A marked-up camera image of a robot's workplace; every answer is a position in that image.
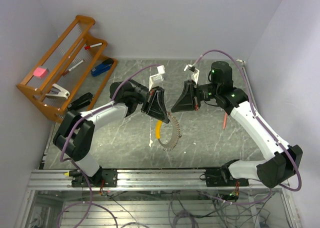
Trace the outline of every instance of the pink sticky note pad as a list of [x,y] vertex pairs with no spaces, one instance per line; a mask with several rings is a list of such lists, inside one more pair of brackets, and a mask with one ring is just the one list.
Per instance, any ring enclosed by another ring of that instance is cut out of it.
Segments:
[[34,72],[33,72],[33,75],[37,78],[44,78],[47,74],[48,74],[49,70],[47,68],[44,68],[44,67],[37,67]]

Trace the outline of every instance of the white wall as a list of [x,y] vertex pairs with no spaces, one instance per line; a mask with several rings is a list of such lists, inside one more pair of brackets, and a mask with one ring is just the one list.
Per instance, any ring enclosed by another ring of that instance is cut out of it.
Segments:
[[16,88],[57,39],[39,0],[0,0],[0,226],[14,226],[49,121]]
[[319,44],[319,0],[283,0],[247,63],[260,112],[303,149],[302,190],[294,198],[306,228],[319,223]]
[[247,59],[281,0],[41,2],[59,33],[75,15],[92,16],[94,34],[108,41],[109,56],[193,59],[215,48]]

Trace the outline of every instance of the yellow handle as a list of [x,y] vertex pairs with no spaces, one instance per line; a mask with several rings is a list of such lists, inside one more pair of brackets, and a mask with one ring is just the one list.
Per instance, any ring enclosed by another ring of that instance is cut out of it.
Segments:
[[162,123],[163,122],[161,120],[158,120],[155,126],[155,138],[157,139],[160,139],[160,129],[161,129]]

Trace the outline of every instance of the wooden rack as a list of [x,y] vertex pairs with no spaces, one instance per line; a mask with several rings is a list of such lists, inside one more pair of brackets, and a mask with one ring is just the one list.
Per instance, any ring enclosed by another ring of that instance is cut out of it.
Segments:
[[[75,97],[90,70],[98,60],[104,61],[109,58],[102,54],[108,43],[89,34],[89,30],[95,22],[91,17],[77,15],[75,20],[27,74],[23,81],[16,85],[51,121],[62,122],[69,103]],[[89,50],[84,49],[84,46],[91,46],[97,43],[102,43],[102,45]],[[93,108],[118,63],[116,59],[112,59],[114,62],[88,106],[88,110]],[[79,67],[71,71],[70,74],[62,76],[69,67],[74,66],[80,60],[84,60],[84,62]],[[49,69],[49,73],[43,79],[39,79],[33,75],[34,70],[39,66]],[[53,92],[51,89],[55,83],[70,92],[67,100],[46,97],[47,93]]]

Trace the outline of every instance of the gray table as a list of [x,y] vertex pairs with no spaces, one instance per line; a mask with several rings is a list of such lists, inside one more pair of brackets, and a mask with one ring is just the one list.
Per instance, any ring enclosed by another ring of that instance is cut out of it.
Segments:
[[[214,60],[203,60],[199,65],[199,84],[207,83],[208,72]],[[120,60],[108,84],[105,86],[95,108],[110,100],[109,87],[112,82],[123,81],[129,75],[150,64],[163,64],[166,79],[162,84],[165,89],[164,99],[167,111],[179,98],[188,73],[183,72],[191,60]],[[244,82],[234,64],[234,86],[245,88]],[[155,67],[147,69],[133,79],[149,86],[149,76],[157,73]],[[81,86],[78,96],[86,92],[96,92],[103,75],[90,75]],[[140,112],[136,112],[123,120],[110,123],[94,133],[91,150],[92,155],[104,168],[197,168],[221,166],[224,163],[241,159],[257,161],[263,158],[255,142],[247,132],[231,117],[223,130],[225,112],[219,107],[202,104],[199,111],[173,113],[180,124],[182,137],[172,151],[164,151],[155,136],[157,120]],[[161,139],[169,139],[171,125],[163,124]],[[60,163],[60,151],[50,143],[46,156],[45,169],[69,169],[69,162]]]

